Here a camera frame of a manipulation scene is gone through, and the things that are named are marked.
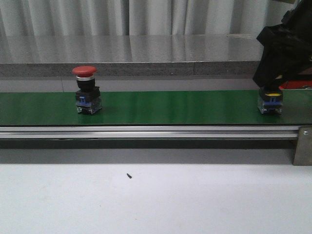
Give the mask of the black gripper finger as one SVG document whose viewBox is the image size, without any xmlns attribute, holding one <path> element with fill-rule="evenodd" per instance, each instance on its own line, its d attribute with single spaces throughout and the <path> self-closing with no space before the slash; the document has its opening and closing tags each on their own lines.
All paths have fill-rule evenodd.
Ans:
<svg viewBox="0 0 312 234">
<path fill-rule="evenodd" d="M 273 47 L 264 47 L 261 61 L 253 76 L 259 88 L 279 89 L 279 80 L 284 73 L 284 53 Z"/>
<path fill-rule="evenodd" d="M 272 66 L 274 79 L 270 82 L 270 90 L 277 90 L 282 83 L 296 77 L 304 68 L 310 68 L 312 58 L 273 57 Z"/>
</svg>

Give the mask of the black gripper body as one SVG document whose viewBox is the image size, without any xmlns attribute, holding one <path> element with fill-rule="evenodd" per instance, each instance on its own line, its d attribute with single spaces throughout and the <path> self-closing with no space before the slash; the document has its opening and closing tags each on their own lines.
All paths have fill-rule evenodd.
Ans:
<svg viewBox="0 0 312 234">
<path fill-rule="evenodd" d="M 312 61 L 312 43 L 282 24 L 264 27 L 256 39 L 264 47 L 261 61 L 272 53 L 300 59 L 301 63 Z"/>
</svg>

